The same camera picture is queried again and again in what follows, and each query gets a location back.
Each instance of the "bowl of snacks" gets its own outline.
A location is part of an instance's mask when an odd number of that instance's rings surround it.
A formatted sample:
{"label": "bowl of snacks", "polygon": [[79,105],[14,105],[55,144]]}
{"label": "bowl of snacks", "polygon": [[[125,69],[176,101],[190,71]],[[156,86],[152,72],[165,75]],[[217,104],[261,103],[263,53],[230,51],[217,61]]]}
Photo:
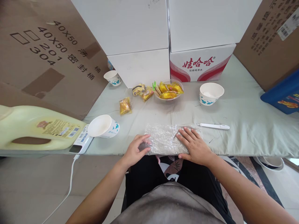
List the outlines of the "bowl of snacks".
{"label": "bowl of snacks", "polygon": [[155,97],[165,101],[174,100],[184,94],[183,84],[174,79],[164,80],[159,84],[154,82],[153,89]]}

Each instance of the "snack wrapper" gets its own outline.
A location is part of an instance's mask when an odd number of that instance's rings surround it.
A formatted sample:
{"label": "snack wrapper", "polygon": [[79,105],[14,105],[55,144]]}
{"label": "snack wrapper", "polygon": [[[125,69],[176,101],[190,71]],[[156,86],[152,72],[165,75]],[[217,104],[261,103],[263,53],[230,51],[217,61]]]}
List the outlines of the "snack wrapper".
{"label": "snack wrapper", "polygon": [[154,94],[154,90],[150,86],[146,87],[146,90],[144,92],[139,93],[139,95],[143,99],[143,102],[147,101],[153,94]]}
{"label": "snack wrapper", "polygon": [[145,85],[139,83],[137,86],[133,87],[132,89],[133,96],[137,96],[140,92],[143,92],[144,90],[145,90]]}
{"label": "snack wrapper", "polygon": [[173,86],[171,84],[167,84],[166,86],[167,86],[167,88],[168,88],[169,91],[173,90]]}
{"label": "snack wrapper", "polygon": [[161,93],[168,91],[166,88],[166,85],[162,81],[160,82],[159,89],[160,89]]}
{"label": "snack wrapper", "polygon": [[172,83],[172,90],[177,92],[178,94],[183,94],[184,93],[181,86],[177,82]]}
{"label": "snack wrapper", "polygon": [[177,94],[176,92],[174,91],[167,91],[167,92],[164,92],[161,94],[160,98],[161,99],[165,99],[165,100],[168,100],[168,99],[173,99],[173,98],[176,98],[177,97]]}
{"label": "snack wrapper", "polygon": [[126,113],[132,113],[132,107],[131,107],[131,103],[130,103],[130,97],[126,97],[123,100],[119,101],[119,111],[120,111],[120,115],[122,114],[126,114]]}

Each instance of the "yellow plastic jug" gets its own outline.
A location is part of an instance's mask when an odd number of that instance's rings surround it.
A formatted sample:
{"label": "yellow plastic jug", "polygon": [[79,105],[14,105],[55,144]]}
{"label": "yellow plastic jug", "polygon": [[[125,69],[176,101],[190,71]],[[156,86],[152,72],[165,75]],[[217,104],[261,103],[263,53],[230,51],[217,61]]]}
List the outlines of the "yellow plastic jug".
{"label": "yellow plastic jug", "polygon": [[[85,122],[36,106],[0,105],[0,149],[58,150],[71,146]],[[18,144],[22,137],[50,139],[46,144]]]}

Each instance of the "white pen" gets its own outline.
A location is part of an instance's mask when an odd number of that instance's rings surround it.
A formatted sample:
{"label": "white pen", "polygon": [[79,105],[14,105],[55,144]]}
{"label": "white pen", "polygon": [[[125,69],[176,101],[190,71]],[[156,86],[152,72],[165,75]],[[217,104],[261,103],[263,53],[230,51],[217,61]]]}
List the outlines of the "white pen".
{"label": "white pen", "polygon": [[224,129],[229,130],[230,127],[225,124],[217,125],[217,124],[204,124],[204,123],[197,123],[198,126],[207,127],[207,128],[217,128],[217,129]]}

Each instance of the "table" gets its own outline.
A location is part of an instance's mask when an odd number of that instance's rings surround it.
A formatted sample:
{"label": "table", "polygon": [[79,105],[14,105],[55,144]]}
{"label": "table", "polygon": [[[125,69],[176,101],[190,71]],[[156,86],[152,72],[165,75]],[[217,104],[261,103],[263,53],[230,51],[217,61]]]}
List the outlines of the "table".
{"label": "table", "polygon": [[[203,128],[203,139],[218,155],[299,157],[299,113],[286,115],[260,100],[264,93],[254,78],[232,55],[220,80],[224,95],[212,106],[199,103],[199,88],[206,82],[183,83],[185,94],[173,101],[152,96],[145,103],[124,84],[106,86],[84,121],[108,114],[120,124],[119,133],[111,139],[94,138],[86,155],[123,155],[136,134],[144,134],[147,124],[196,125],[226,124],[230,130]],[[132,114],[119,114],[119,100],[130,97]],[[13,154],[68,154],[55,151],[10,151]]]}

